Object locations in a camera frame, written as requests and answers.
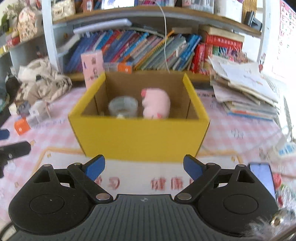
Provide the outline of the smartphone on table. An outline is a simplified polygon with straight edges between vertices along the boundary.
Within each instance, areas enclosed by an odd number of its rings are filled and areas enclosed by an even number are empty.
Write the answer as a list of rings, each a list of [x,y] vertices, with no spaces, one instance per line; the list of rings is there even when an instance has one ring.
[[[273,174],[269,163],[249,163],[249,169],[257,179],[265,186],[269,193],[276,199],[276,191],[273,181]]]

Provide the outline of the row of books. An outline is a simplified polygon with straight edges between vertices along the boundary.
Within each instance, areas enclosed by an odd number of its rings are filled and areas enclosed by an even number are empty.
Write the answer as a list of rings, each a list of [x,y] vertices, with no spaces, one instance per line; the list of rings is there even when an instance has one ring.
[[[101,50],[104,63],[129,62],[136,71],[191,71],[207,75],[208,60],[213,55],[237,63],[247,62],[243,42],[244,37],[239,34],[207,25],[201,25],[196,34],[172,30],[168,37],[136,27],[109,29],[75,34],[71,55],[63,68],[65,73],[81,73],[81,54]]]

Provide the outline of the small orange box on shelf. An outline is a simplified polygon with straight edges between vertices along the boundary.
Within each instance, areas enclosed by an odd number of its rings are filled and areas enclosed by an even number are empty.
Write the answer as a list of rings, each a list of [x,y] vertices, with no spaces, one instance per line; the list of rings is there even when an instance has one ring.
[[[105,72],[132,73],[133,66],[129,62],[106,62],[103,63]]]

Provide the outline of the beige cloth bag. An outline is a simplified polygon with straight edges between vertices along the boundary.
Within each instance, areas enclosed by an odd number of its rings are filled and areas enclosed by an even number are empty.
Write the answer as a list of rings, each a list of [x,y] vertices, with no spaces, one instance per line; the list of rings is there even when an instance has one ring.
[[[51,103],[72,88],[71,79],[58,72],[47,57],[35,59],[26,66],[20,66],[18,81],[21,82],[21,86],[15,101],[28,101],[30,105],[38,100]]]

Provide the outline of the yellow cardboard box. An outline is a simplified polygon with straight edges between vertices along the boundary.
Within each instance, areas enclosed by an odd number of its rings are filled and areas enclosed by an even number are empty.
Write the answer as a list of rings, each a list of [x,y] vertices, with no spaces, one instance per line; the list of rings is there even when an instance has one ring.
[[[141,106],[134,118],[110,115],[112,99],[130,96],[141,101],[146,88],[160,88],[168,94],[171,109],[167,119],[146,120]],[[210,125],[191,77],[173,71],[103,73],[68,118],[86,156],[148,162],[181,162],[187,154],[196,156]]]

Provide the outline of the clear tape roll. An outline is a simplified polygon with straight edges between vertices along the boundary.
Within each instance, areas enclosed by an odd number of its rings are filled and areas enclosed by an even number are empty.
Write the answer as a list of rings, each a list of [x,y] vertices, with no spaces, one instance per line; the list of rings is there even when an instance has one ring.
[[[108,110],[116,118],[136,118],[138,101],[130,96],[119,96],[109,102]]]

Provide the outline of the white desk lamp bar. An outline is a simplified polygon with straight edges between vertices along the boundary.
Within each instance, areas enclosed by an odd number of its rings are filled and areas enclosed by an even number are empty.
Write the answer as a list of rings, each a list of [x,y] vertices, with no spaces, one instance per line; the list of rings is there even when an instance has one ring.
[[[118,20],[110,20],[99,22],[95,24],[86,25],[83,27],[75,28],[73,30],[74,34],[83,34],[86,32],[96,32],[101,30],[122,28],[122,27],[131,27],[132,22],[128,19],[118,19]]]

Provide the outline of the pink cylindrical container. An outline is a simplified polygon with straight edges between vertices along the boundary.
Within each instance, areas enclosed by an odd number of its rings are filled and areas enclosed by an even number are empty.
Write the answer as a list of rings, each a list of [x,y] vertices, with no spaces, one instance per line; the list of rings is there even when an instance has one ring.
[[[88,51],[81,54],[81,62],[86,88],[89,89],[104,71],[103,54],[101,50]]]

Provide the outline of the pink plush pig toy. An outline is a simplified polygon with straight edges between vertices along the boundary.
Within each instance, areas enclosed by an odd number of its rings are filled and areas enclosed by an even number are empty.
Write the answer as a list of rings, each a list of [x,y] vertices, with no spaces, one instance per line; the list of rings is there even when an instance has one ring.
[[[170,115],[171,101],[165,90],[145,88],[141,91],[143,117],[146,119],[165,119]]]

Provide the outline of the orange white usmile box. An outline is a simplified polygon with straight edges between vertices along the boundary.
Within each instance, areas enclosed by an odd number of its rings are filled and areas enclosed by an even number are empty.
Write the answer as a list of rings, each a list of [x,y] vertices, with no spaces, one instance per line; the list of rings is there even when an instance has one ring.
[[[29,126],[26,118],[21,118],[14,123],[14,128],[18,135],[23,135],[28,132],[31,127]]]

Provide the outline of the white power adapter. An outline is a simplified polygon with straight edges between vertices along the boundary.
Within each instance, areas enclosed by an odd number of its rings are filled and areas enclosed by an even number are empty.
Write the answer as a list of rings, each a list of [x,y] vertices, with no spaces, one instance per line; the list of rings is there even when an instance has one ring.
[[[51,115],[47,103],[43,100],[38,100],[30,107],[27,122],[30,127],[33,127],[50,118]]]

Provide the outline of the stack of papers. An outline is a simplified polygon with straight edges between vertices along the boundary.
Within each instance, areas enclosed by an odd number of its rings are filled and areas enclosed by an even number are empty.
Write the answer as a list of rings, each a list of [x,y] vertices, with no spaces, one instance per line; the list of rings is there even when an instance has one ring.
[[[208,62],[210,85],[227,114],[268,121],[276,118],[278,96],[261,77],[258,63],[235,63],[215,55]]]

